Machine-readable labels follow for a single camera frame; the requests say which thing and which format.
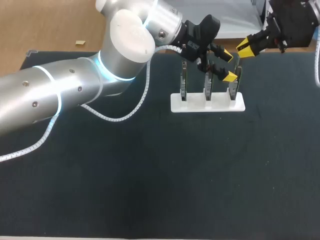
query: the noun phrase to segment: white cable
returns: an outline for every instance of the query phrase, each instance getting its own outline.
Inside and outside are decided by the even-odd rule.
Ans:
[[[0,163],[1,163],[1,162],[4,162],[4,161],[7,161],[7,160],[10,160],[10,159],[15,159],[15,158],[17,158],[17,157],[21,157],[21,156],[23,156],[23,155],[26,155],[26,154],[28,154],[28,153],[31,153],[31,152],[33,152],[34,150],[40,148],[40,146],[41,146],[42,144],[44,144],[44,142],[45,142],[45,141],[47,140],[47,138],[49,137],[49,134],[50,134],[52,128],[54,127],[58,116],[59,116],[59,115],[54,116],[54,117],[51,119],[48,127],[46,128],[46,130],[45,130],[42,138],[41,138],[39,141],[37,141],[37,142],[36,142],[35,144],[33,144],[32,146],[27,147],[27,148],[25,148],[25,149],[23,149],[23,150],[16,151],[16,152],[14,152],[14,153],[10,153],[10,154],[7,154],[7,155],[0,156]]]
[[[317,42],[316,42],[315,61],[314,61],[315,84],[320,88],[320,81],[319,81],[319,55],[320,55],[320,26],[318,27],[318,39],[317,39]]]
[[[161,50],[172,50],[172,51],[175,51],[179,54],[181,54],[182,50],[181,48],[179,47],[176,47],[176,46],[172,46],[172,45],[166,45],[166,46],[161,46],[161,47],[157,47],[155,49],[155,52],[159,52]],[[130,118],[132,115],[134,115],[138,109],[141,107],[142,103],[144,102],[145,98],[146,98],[146,95],[148,93],[148,89],[149,89],[149,82],[150,82],[150,63],[151,63],[151,59],[148,61],[147,63],[147,68],[146,68],[146,81],[145,81],[145,88],[144,88],[144,92],[143,92],[143,95],[142,95],[142,98],[140,100],[140,102],[138,103],[138,105],[134,108],[134,110],[132,112],[130,112],[128,115],[124,116],[124,117],[121,117],[121,118],[110,118],[110,117],[106,117],[106,116],[103,116],[102,114],[100,114],[99,112],[93,110],[91,107],[87,106],[87,105],[82,105],[83,108],[87,109],[88,111],[90,111],[91,113],[93,113],[94,115],[98,116],[99,118],[103,119],[103,120],[106,120],[106,121],[109,121],[109,122],[121,122],[121,121],[124,121],[128,118]],[[28,153],[31,153],[33,152],[34,150],[40,148],[40,146],[42,144],[44,144],[44,142],[47,140],[47,138],[49,137],[50,133],[51,133],[51,130],[52,128],[54,127],[55,123],[56,123],[56,120],[58,118],[59,115],[56,115],[54,116],[48,127],[46,128],[42,138],[37,141],[35,144],[33,144],[32,146],[30,147],[27,147],[23,150],[20,150],[20,151],[16,151],[14,153],[10,153],[10,154],[7,154],[7,155],[3,155],[3,156],[0,156],[0,163],[1,162],[4,162],[4,161],[7,161],[7,160],[11,160],[11,159],[15,159],[17,157],[21,157],[23,155],[26,155]]]
[[[165,45],[165,46],[160,46],[157,47],[155,49],[155,53],[159,52],[161,50],[172,50],[175,51],[179,54],[181,54],[182,49],[176,46],[172,46],[172,45]],[[101,113],[97,112],[96,110],[92,109],[91,107],[89,107],[88,105],[84,104],[81,107],[85,108],[86,110],[88,110],[89,112],[93,113],[94,115],[96,115],[97,117],[106,120],[108,122],[122,122],[124,120],[127,120],[128,118],[132,117],[141,107],[141,105],[143,104],[143,102],[145,101],[145,98],[147,96],[148,90],[149,90],[149,82],[150,82],[150,66],[151,66],[151,60],[150,59],[148,61],[148,63],[146,64],[146,80],[145,80],[145,88],[144,88],[144,92],[142,94],[141,100],[139,101],[138,105],[126,116],[121,117],[121,118],[110,118],[107,116],[102,115]]]

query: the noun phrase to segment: white stand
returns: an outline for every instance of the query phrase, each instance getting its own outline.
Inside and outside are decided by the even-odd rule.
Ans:
[[[229,89],[226,92],[213,92],[211,101],[206,101],[204,92],[187,93],[187,101],[182,101],[180,93],[171,94],[171,111],[173,113],[214,113],[244,112],[244,98],[237,93],[235,101],[230,99]]]

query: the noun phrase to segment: screw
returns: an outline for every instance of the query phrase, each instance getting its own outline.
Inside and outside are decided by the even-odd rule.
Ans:
[[[164,39],[165,37],[166,34],[163,31],[159,32],[159,38]]]
[[[25,87],[29,87],[29,82],[24,81],[24,82],[22,83],[22,85],[25,86]]]

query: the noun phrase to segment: black table surface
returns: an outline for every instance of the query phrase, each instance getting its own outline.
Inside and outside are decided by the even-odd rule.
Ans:
[[[22,68],[90,56],[32,53]],[[0,235],[320,239],[320,89],[311,53],[243,62],[241,113],[172,113],[181,59],[156,54],[148,96],[111,123],[78,107],[38,150],[0,164]],[[203,74],[189,64],[189,87]],[[145,71],[91,106],[122,117]],[[216,89],[226,85],[215,83]],[[0,138],[0,155],[35,143],[48,120]]]

